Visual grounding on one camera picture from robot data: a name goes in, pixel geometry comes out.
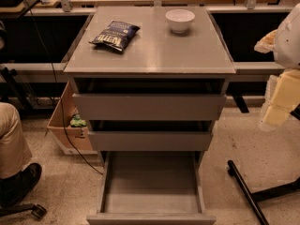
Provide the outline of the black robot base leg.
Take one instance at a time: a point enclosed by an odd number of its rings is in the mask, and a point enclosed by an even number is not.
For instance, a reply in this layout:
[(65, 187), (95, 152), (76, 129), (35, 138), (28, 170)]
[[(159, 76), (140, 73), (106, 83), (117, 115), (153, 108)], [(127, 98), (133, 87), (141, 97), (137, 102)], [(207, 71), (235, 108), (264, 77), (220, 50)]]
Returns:
[(263, 211), (259, 206), (259, 202), (275, 199), (280, 196), (285, 196), (300, 191), (300, 177), (298, 177), (295, 181), (288, 184), (280, 185), (277, 187), (270, 187), (268, 189), (257, 192), (251, 192), (248, 188), (247, 183), (244, 181), (242, 175), (240, 174), (232, 160), (228, 161), (228, 166), (228, 174), (236, 179), (239, 187), (242, 189), (249, 205), (251, 206), (261, 225), (270, 224), (264, 216)]

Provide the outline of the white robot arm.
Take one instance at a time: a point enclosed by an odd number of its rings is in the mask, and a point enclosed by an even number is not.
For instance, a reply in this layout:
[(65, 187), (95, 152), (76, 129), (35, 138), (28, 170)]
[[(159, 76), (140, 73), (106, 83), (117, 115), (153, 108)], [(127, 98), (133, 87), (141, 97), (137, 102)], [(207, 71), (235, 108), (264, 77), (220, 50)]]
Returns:
[(254, 46), (259, 53), (272, 52), (284, 67), (279, 76), (271, 76), (262, 105), (259, 128), (271, 131), (280, 127), (300, 104), (300, 5), (297, 4), (276, 30)]

